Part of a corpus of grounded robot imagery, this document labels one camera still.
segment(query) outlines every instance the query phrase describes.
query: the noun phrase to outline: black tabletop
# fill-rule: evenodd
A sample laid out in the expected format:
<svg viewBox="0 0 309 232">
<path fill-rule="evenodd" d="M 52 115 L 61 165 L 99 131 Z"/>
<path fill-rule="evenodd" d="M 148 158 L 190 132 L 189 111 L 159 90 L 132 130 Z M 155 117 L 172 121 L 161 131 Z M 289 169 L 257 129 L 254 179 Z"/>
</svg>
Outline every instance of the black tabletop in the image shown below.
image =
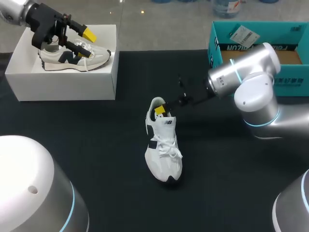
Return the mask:
<svg viewBox="0 0 309 232">
<path fill-rule="evenodd" d="M 8 58 L 0 56 L 3 71 Z M 308 142 L 255 139 L 233 99 L 173 112 L 184 166 L 177 188 L 147 168 L 151 99 L 175 99 L 178 74 L 199 82 L 208 68 L 205 50 L 121 52 L 116 100 L 86 102 L 18 102 L 2 72 L 0 135 L 49 150 L 83 196 L 90 232 L 273 232 L 273 203 L 309 167 Z"/>
</svg>

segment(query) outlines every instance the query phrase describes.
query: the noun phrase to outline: white sneaker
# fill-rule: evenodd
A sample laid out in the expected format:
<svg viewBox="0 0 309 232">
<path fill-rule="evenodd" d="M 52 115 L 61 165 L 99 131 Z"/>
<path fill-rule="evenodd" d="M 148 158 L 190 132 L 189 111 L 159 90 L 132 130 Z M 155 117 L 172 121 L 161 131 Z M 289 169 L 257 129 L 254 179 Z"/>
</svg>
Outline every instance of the white sneaker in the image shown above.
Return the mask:
<svg viewBox="0 0 309 232">
<path fill-rule="evenodd" d="M 91 52 L 90 57 L 76 56 L 71 50 L 59 47 L 56 43 L 52 43 L 47 45 L 44 50 L 39 50 L 39 56 L 42 60 L 44 69 L 46 71 L 76 69 L 81 72 L 88 72 L 105 64 L 112 54 L 110 50 L 90 45 L 82 40 L 76 39 L 74 44 L 80 45 Z"/>
<path fill-rule="evenodd" d="M 176 117 L 170 113 L 157 115 L 155 108 L 164 104 L 162 98 L 154 98 L 146 116 L 146 130 L 149 144 L 145 153 L 151 173 L 159 181 L 173 183 L 182 174 L 182 154 L 178 149 L 175 133 Z"/>
</svg>

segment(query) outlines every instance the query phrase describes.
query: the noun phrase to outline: white shoe box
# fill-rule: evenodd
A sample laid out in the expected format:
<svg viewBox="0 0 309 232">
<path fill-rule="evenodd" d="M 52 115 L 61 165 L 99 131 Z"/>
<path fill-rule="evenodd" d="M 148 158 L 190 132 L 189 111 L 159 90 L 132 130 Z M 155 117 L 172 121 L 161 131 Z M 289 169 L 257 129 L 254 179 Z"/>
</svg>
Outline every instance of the white shoe box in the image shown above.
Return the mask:
<svg viewBox="0 0 309 232">
<path fill-rule="evenodd" d="M 100 69 L 79 72 L 73 69 L 45 71 L 38 49 L 31 45 L 33 32 L 23 33 L 5 72 L 19 101 L 115 100 L 118 73 L 118 38 L 116 25 L 90 25 L 97 36 L 94 45 L 112 52 L 109 61 Z M 69 29 L 68 40 L 81 39 Z"/>
</svg>

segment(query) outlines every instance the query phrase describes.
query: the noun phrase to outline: teal cardboard box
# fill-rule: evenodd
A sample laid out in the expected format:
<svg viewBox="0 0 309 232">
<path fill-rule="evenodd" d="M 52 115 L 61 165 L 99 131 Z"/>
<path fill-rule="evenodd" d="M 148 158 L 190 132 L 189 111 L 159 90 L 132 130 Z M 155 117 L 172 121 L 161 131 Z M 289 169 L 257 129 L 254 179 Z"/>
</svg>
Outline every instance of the teal cardboard box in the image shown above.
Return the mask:
<svg viewBox="0 0 309 232">
<path fill-rule="evenodd" d="M 244 50 L 268 42 L 276 50 L 281 62 L 281 72 L 275 76 L 276 95 L 309 96 L 307 25 L 308 22 L 213 22 L 208 46 L 209 63 L 215 68 L 228 58 L 241 55 Z M 260 36 L 249 48 L 231 40 L 240 26 Z"/>
</svg>

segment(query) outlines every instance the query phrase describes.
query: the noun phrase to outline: cardboard box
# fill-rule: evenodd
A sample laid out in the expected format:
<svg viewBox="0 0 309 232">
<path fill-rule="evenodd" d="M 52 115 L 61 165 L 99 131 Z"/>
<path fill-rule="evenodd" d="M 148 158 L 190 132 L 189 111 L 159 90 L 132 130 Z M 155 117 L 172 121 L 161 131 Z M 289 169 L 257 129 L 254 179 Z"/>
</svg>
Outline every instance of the cardboard box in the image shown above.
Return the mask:
<svg viewBox="0 0 309 232">
<path fill-rule="evenodd" d="M 90 72 L 45 71 L 38 49 L 31 46 L 33 32 L 29 28 L 24 31 L 5 72 L 19 101 L 115 100 L 119 60 L 116 25 L 89 28 L 97 36 L 94 45 L 112 52 L 102 68 Z M 71 29 L 67 36 L 70 41 L 80 39 L 91 43 Z"/>
<path fill-rule="evenodd" d="M 231 36 L 244 26 L 260 38 L 246 48 Z M 281 72 L 275 76 L 277 96 L 309 96 L 309 27 L 307 22 L 213 22 L 208 47 L 211 67 L 217 67 L 231 58 L 264 42 L 276 50 Z"/>
</svg>

